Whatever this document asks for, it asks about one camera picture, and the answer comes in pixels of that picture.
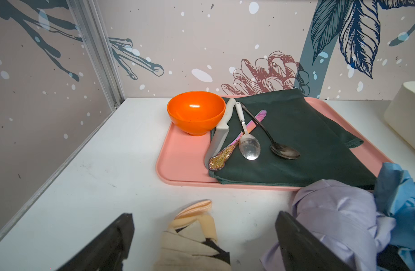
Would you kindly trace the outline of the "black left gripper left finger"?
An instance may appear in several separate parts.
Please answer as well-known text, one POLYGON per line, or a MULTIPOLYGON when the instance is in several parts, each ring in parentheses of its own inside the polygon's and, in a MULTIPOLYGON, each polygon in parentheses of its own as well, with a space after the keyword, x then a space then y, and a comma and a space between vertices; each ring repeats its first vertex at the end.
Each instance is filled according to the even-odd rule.
POLYGON ((123 213, 87 244, 60 271, 121 271, 128 258, 135 226, 131 213, 123 213))

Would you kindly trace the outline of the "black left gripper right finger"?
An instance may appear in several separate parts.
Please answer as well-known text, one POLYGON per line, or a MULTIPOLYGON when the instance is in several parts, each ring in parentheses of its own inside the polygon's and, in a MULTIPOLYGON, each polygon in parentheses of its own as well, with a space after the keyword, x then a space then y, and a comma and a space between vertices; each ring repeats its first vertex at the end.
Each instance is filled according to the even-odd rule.
POLYGON ((281 211, 275 222, 287 271, 352 271, 291 214, 281 211))

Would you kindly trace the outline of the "light blue umbrella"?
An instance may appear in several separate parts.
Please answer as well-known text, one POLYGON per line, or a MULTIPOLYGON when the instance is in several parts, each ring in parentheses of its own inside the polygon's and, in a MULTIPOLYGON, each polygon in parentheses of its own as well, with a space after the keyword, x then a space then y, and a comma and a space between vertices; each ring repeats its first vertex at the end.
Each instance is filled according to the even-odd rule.
POLYGON ((377 211, 395 219, 389 244, 415 271, 415 181, 407 170, 394 163, 383 163, 374 188, 377 211))

